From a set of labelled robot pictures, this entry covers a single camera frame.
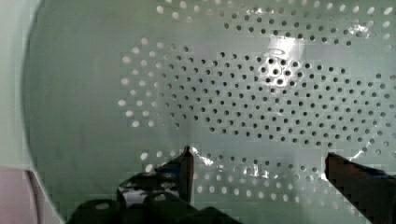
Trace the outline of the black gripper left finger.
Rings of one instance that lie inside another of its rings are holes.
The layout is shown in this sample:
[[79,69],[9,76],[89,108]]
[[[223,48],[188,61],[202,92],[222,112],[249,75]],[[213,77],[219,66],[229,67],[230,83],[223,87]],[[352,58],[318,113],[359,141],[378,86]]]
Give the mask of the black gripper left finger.
[[194,157],[190,146],[185,146],[179,156],[155,168],[155,171],[161,174],[175,175],[179,180],[177,191],[179,198],[187,203],[191,201]]

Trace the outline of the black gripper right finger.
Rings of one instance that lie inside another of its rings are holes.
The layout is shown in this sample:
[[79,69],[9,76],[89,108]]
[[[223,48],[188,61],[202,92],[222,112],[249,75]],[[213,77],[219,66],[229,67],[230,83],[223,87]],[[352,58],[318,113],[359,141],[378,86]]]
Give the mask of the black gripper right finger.
[[329,153],[329,182],[372,224],[395,224],[395,176]]

